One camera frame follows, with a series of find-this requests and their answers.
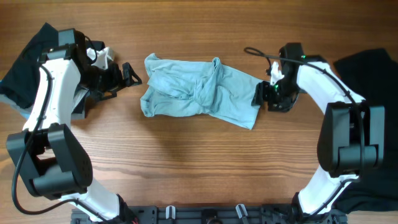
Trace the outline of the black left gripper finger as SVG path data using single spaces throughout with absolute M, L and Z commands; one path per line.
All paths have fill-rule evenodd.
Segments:
M 137 86 L 142 84 L 141 78 L 137 75 L 130 63 L 126 62 L 122 65 L 124 86 Z
M 93 90 L 93 91 L 90 91 L 90 97 L 94 101 L 109 100 L 109 99 L 117 97 L 118 91 L 120 91 L 122 89 L 123 89 L 123 87 L 117 86 L 116 88 L 113 88 L 109 91 Z

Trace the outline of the light blue t-shirt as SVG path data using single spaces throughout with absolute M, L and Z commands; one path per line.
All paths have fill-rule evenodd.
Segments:
M 260 79 L 211 62 L 190 62 L 158 58 L 144 60 L 149 77 L 141 97 L 146 117 L 167 115 L 187 117 L 208 114 L 246 129 L 252 129 L 259 111 L 251 104 Z

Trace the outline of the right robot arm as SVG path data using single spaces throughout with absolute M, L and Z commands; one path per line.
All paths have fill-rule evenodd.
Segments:
M 347 186 L 360 182 L 366 170 L 384 157 L 383 106 L 372 106 L 333 74 L 319 55 L 305 55 L 300 43 L 288 43 L 277 56 L 246 47 L 245 52 L 269 62 L 270 81 L 256 86 L 252 104 L 288 112 L 300 93 L 307 93 L 324 114 L 318 138 L 319 167 L 290 204 L 265 204 L 261 223 L 343 223 L 346 216 L 333 203 Z

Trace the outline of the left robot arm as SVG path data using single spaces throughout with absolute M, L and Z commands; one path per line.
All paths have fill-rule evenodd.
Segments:
M 32 196 L 51 200 L 53 208 L 72 204 L 90 222 L 138 223 L 123 198 L 94 179 L 90 157 L 70 129 L 78 86 L 102 101 L 142 83 L 129 63 L 114 63 L 110 49 L 88 55 L 91 49 L 89 37 L 66 29 L 58 32 L 58 45 L 43 49 L 38 57 L 40 82 L 32 112 L 22 131 L 6 141 L 15 165 L 12 201 L 18 211 L 30 215 L 17 197 L 17 182 L 22 180 Z

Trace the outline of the folded grey garment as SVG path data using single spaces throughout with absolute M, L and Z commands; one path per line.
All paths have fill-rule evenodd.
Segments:
M 72 119 L 84 119 L 85 118 L 85 103 L 86 98 L 88 97 L 88 90 L 78 90 L 75 92 L 75 96 L 73 99 L 73 111 L 72 111 Z M 6 95 L 1 95 L 1 103 L 5 103 L 9 105 L 11 108 L 15 109 L 20 113 L 22 117 L 25 119 L 29 119 L 33 106 L 27 109 L 23 109 L 16 105 L 15 102 L 10 100 Z

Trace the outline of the folded black garment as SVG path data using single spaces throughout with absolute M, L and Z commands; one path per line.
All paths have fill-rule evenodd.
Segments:
M 91 43 L 74 28 L 56 30 L 44 24 L 1 80 L 1 94 L 25 109 L 38 105 L 44 88 L 50 100 L 72 104 L 77 86 L 83 86 L 83 72 L 96 61 L 86 53 Z

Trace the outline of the black garment right pile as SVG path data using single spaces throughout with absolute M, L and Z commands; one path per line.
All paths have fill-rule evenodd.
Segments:
M 384 160 L 350 184 L 334 206 L 349 214 L 355 211 L 397 210 L 397 62 L 385 49 L 371 49 L 335 61 L 343 82 L 368 102 L 385 108 Z

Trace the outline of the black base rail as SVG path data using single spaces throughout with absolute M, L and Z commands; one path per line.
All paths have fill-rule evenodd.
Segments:
M 287 204 L 262 205 L 246 207 L 239 204 L 235 207 L 182 207 L 169 206 L 158 208 L 156 206 L 131 207 L 137 215 L 139 223 L 146 224 L 271 224 L 289 223 Z

